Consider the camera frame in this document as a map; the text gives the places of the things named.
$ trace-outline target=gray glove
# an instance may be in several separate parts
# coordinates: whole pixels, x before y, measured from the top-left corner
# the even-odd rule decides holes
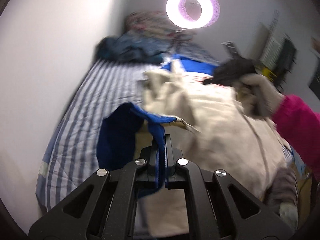
[[[280,94],[272,83],[263,75],[247,74],[241,77],[240,81],[248,86],[259,86],[263,99],[268,111],[268,116],[272,116],[279,108],[284,100],[284,95]],[[254,95],[246,96],[242,100],[244,113],[252,115],[254,105],[257,103],[257,98]]]

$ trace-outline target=yellow object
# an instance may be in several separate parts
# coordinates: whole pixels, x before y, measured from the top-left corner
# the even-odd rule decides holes
[[[277,76],[267,67],[264,67],[262,69],[262,75],[264,75],[265,77],[267,77],[271,82],[274,80],[274,78],[276,78]]]

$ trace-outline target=striped bedsheet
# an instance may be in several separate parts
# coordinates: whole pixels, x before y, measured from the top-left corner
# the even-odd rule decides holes
[[[36,195],[48,210],[99,166],[96,157],[102,120],[119,105],[141,105],[143,72],[157,66],[98,61],[87,74],[48,145]]]

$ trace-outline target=blue cloth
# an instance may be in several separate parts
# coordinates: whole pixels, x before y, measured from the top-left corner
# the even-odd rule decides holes
[[[161,123],[177,120],[175,117],[148,113],[132,103],[119,106],[108,118],[102,121],[98,144],[97,159],[100,168],[109,171],[121,169],[133,160],[135,133],[148,121],[148,130],[156,140],[159,151],[156,157],[156,188],[164,181],[164,127]]]
[[[175,54],[182,55],[195,61],[220,66],[220,62],[216,58],[214,58],[207,50],[191,41],[181,42],[178,45]]]
[[[300,175],[300,178],[303,178],[305,169],[306,169],[306,165],[303,162],[303,160],[301,159],[300,155],[296,152],[296,150],[291,146],[291,150],[292,150],[292,154],[293,154],[293,159],[294,159],[294,164],[297,167],[297,171]]]
[[[169,41],[133,36],[106,37],[98,45],[97,57],[118,62],[162,63],[162,53],[169,51]]]
[[[197,72],[212,75],[214,69],[217,67],[217,65],[195,61],[179,54],[174,54],[172,58],[179,59],[186,72]],[[162,69],[167,69],[170,71],[171,63],[168,63],[167,65],[163,66]]]
[[[49,141],[49,144],[47,146],[47,149],[44,153],[44,156],[42,158],[42,165],[45,165],[48,167],[51,159],[51,153],[54,148],[54,144],[56,142],[58,133],[62,127],[62,121],[59,123],[58,127],[56,128],[52,138]],[[37,186],[36,186],[36,196],[38,198],[38,201],[40,204],[45,206],[45,183],[46,183],[46,178],[47,178],[47,172],[45,171],[46,174],[38,174],[38,179],[37,179]]]

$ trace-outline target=beige fabric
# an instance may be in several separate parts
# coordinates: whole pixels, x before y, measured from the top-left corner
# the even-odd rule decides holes
[[[185,158],[202,169],[225,169],[256,197],[261,197],[277,169],[286,166],[282,139],[274,124],[270,120],[244,116],[233,88],[204,86],[184,77],[180,64],[179,60],[174,60],[172,73],[161,69],[146,72],[149,84],[145,90],[145,110],[177,115],[193,125],[199,133],[178,127],[166,128],[173,146],[180,148]],[[147,196],[145,201],[152,236],[188,232],[183,190],[163,188]]]

